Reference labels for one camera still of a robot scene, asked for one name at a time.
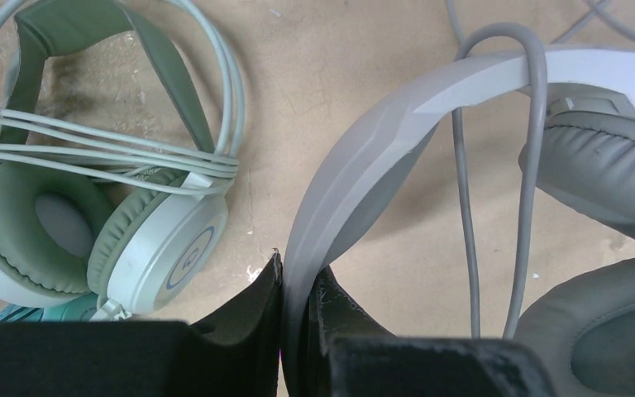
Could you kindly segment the mint green headphones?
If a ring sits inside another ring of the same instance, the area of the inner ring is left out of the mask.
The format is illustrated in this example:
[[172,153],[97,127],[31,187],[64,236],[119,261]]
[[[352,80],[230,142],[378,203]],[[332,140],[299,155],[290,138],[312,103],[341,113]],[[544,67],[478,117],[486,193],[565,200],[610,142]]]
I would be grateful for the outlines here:
[[[245,93],[230,46],[190,1],[222,75],[213,135],[184,62],[157,26],[115,1],[0,8],[0,299],[49,308],[98,296],[89,320],[164,307],[203,267],[227,223]],[[134,32],[194,148],[35,114],[45,62]]]

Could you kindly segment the white grey headphones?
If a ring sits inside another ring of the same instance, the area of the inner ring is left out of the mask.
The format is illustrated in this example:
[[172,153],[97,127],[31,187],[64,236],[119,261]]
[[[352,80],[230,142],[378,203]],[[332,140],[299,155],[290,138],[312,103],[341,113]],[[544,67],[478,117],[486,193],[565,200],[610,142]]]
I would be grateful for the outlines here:
[[[579,45],[542,49],[543,86],[569,97],[607,90],[635,117],[635,52]],[[492,52],[435,69],[381,99],[354,122],[321,163],[300,204],[284,265],[282,362],[292,396],[307,389],[299,362],[304,311],[320,271],[349,250],[384,211],[437,124],[456,108],[475,106],[530,83],[528,56]]]

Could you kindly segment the teal cat-ear headphones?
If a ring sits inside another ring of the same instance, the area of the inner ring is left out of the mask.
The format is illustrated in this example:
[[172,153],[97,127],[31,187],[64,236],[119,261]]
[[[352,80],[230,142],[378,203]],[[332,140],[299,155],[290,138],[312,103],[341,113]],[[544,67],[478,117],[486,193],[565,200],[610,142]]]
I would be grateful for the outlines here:
[[0,323],[88,321],[97,311],[98,296],[86,294],[68,303],[49,308],[7,305],[0,313]]

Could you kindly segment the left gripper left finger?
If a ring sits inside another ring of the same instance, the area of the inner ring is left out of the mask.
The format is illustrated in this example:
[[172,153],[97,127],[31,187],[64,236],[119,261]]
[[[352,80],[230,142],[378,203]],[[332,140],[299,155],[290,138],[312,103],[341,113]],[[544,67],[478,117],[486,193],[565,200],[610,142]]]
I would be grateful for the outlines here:
[[195,323],[0,323],[0,396],[274,396],[282,262]]

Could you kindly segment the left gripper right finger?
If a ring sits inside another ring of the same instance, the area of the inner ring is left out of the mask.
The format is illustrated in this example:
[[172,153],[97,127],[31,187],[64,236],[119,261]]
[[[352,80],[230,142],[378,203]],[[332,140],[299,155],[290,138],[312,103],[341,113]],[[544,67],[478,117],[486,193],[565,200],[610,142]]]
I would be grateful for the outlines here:
[[301,336],[303,396],[553,396],[527,347],[502,339],[398,337],[326,268]]

